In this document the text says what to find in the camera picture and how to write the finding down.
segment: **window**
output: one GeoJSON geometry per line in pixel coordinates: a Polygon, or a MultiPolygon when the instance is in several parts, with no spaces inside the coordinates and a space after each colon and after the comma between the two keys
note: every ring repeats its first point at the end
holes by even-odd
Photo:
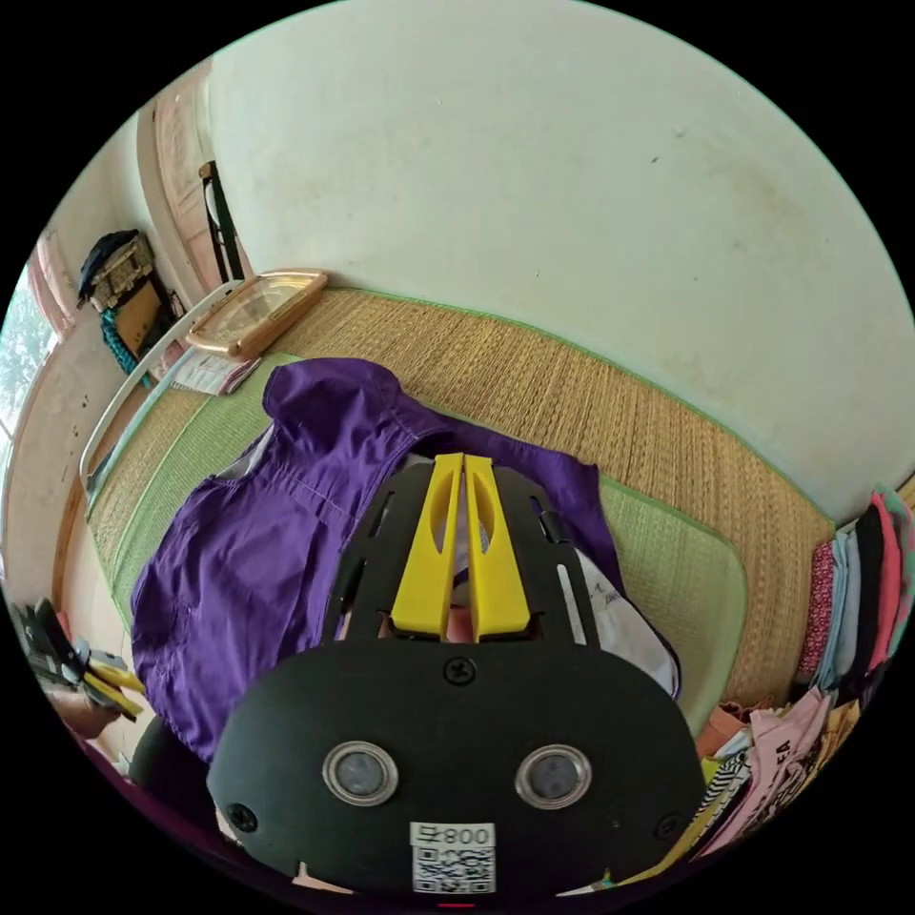
{"type": "Polygon", "coordinates": [[[0,328],[0,530],[12,437],[35,376],[56,342],[57,335],[31,291],[29,270],[24,268],[0,328]]]}

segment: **qr code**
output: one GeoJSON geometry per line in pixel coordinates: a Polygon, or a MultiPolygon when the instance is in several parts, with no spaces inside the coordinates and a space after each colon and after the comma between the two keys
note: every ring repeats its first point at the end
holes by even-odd
{"type": "Polygon", "coordinates": [[[417,893],[493,893],[494,848],[414,848],[413,889],[417,893]]]}

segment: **white wall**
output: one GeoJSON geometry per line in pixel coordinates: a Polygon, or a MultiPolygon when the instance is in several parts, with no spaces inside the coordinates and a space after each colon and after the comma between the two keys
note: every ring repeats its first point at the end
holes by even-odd
{"type": "Polygon", "coordinates": [[[97,321],[85,321],[51,353],[32,388],[8,477],[7,600],[51,596],[54,551],[83,445],[123,381],[97,321]]]}
{"type": "MultiPolygon", "coordinates": [[[[133,228],[116,206],[108,148],[76,179],[49,225],[76,281],[99,236],[133,228]]],[[[124,377],[98,314],[85,307],[40,370],[14,437],[3,531],[8,600],[51,596],[57,536],[83,443],[124,377]]]]}
{"type": "Polygon", "coordinates": [[[883,245],[801,131],[679,40],[570,0],[348,0],[221,51],[210,105],[256,270],[564,336],[836,519],[915,468],[883,245]]]}

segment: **curtain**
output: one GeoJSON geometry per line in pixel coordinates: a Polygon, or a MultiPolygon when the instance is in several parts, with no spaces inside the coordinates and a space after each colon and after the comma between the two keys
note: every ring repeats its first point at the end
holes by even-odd
{"type": "Polygon", "coordinates": [[[76,284],[64,263],[56,231],[44,231],[29,258],[29,281],[38,307],[63,339],[75,326],[76,284]]]}

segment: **pink t-shirt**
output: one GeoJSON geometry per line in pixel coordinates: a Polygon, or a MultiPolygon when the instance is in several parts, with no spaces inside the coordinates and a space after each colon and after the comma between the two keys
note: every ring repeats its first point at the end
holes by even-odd
{"type": "Polygon", "coordinates": [[[753,746],[746,755],[752,779],[750,790],[702,855],[717,851],[736,839],[743,828],[757,818],[758,812],[778,790],[788,764],[810,752],[828,713],[829,698],[813,688],[781,718],[770,709],[750,714],[753,746]]]}
{"type": "Polygon", "coordinates": [[[877,640],[874,642],[874,651],[867,665],[868,672],[883,663],[888,656],[889,641],[893,635],[896,614],[899,612],[899,596],[903,588],[903,554],[896,539],[893,519],[877,493],[871,496],[870,504],[880,513],[880,527],[884,534],[884,563],[880,570],[877,640]]]}

